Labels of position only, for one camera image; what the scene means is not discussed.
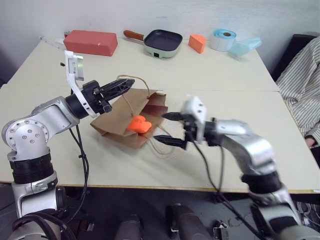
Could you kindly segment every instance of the red box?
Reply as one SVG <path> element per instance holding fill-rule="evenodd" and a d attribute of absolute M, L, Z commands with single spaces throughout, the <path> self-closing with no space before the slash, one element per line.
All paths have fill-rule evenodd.
<path fill-rule="evenodd" d="M 111 32 L 73 30 L 64 39 L 67 50 L 111 57 L 118 45 L 117 35 Z"/>

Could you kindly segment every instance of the paper bag handle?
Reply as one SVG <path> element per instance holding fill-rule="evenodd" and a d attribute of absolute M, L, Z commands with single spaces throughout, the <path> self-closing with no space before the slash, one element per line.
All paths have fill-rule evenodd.
<path fill-rule="evenodd" d="M 134 78 L 134 79 L 140 79 L 144 85 L 146 86 L 146 89 L 148 90 L 148 96 L 146 99 L 149 99 L 150 98 L 150 89 L 148 87 L 148 84 L 145 80 L 143 80 L 141 77 L 138 77 L 138 76 L 132 76 L 132 75 L 127 75 L 127 74 L 121 74 L 121 75 L 118 75 L 116 77 L 117 80 L 119 80 L 119 78 L 121 77 L 129 77 L 129 78 Z M 132 108 L 131 104 L 129 103 L 128 99 L 126 99 L 126 97 L 124 95 L 122 95 L 123 99 L 126 101 L 126 103 L 128 104 L 130 110 L 131 110 L 131 115 L 132 116 L 135 116 L 135 113 L 134 113 L 134 109 Z"/>

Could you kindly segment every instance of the frying pan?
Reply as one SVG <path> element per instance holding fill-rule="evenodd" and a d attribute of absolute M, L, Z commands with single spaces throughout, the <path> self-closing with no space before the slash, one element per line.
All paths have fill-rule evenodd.
<path fill-rule="evenodd" d="M 153 30 L 146 37 L 129 30 L 123 31 L 123 34 L 127 38 L 143 41 L 146 51 L 156 58 L 171 58 L 182 42 L 180 34 L 160 29 Z"/>

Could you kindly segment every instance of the wooden pan handle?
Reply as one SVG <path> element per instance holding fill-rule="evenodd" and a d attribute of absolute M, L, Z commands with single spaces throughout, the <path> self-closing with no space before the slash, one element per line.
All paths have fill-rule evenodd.
<path fill-rule="evenodd" d="M 140 41 L 143 41 L 144 40 L 144 36 L 140 33 L 136 33 L 134 31 L 130 31 L 130 30 L 124 30 L 123 31 L 123 34 L 127 37 L 127 38 L 130 38 L 130 39 L 137 39 L 137 40 L 140 40 Z"/>

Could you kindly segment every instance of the striped shirt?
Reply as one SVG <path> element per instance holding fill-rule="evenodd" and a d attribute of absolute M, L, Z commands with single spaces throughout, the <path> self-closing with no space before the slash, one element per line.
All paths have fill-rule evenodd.
<path fill-rule="evenodd" d="M 320 145 L 320 37 L 310 41 L 276 81 L 299 130 Z"/>

